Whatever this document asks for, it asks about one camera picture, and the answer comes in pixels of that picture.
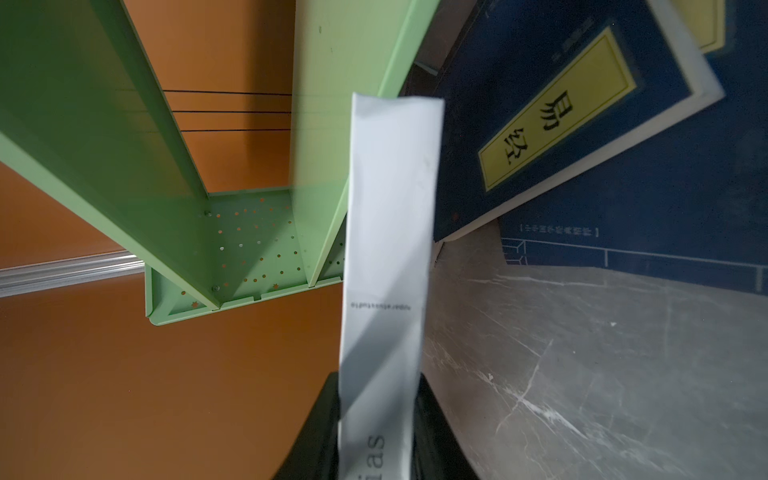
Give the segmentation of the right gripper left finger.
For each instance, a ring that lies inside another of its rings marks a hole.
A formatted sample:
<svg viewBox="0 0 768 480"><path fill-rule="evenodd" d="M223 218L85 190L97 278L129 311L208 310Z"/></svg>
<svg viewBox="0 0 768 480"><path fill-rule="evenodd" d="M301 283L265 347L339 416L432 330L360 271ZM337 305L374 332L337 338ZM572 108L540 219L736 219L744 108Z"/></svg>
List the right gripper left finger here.
<svg viewBox="0 0 768 480"><path fill-rule="evenodd" d="M274 480L337 480L340 401L338 373L328 375Z"/></svg>

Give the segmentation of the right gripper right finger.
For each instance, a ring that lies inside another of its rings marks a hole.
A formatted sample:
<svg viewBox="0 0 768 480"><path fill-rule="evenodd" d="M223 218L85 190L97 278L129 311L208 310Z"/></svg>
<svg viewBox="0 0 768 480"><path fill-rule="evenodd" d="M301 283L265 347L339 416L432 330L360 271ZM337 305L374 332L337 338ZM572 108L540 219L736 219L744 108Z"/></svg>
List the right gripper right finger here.
<svg viewBox="0 0 768 480"><path fill-rule="evenodd" d="M424 374L414 411L411 478L478 480Z"/></svg>

